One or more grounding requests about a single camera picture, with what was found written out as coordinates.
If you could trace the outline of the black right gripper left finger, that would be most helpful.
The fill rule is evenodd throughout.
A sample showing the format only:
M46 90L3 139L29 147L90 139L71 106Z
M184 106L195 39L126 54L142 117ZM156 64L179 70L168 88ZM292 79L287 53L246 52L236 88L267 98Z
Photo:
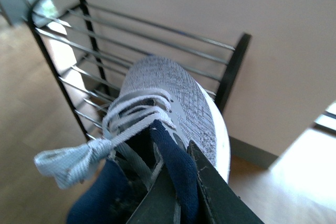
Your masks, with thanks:
M138 205L127 223L181 222L181 206L166 166L159 172L148 194Z

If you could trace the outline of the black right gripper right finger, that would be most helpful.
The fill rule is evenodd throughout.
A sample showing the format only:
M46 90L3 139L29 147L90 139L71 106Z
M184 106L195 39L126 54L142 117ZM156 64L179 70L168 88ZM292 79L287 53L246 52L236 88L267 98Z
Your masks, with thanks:
M197 168L197 223L263 223L231 190L195 142L190 141L188 153Z

